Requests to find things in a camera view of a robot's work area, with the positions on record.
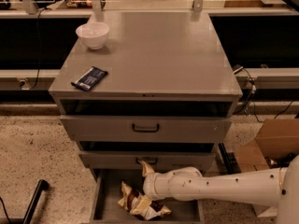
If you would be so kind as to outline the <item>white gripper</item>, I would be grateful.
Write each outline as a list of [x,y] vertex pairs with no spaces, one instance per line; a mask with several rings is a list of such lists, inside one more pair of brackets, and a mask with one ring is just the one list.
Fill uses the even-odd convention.
[[174,198],[179,201],[199,199],[202,174],[194,167],[157,173],[145,161],[142,165],[143,191],[153,201]]

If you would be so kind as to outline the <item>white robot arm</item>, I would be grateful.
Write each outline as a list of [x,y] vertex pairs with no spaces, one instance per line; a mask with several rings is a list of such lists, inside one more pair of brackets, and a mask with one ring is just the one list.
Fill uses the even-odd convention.
[[215,199],[275,206],[276,224],[299,224],[299,157],[286,168],[204,177],[194,167],[157,173],[141,163],[143,191],[153,201]]

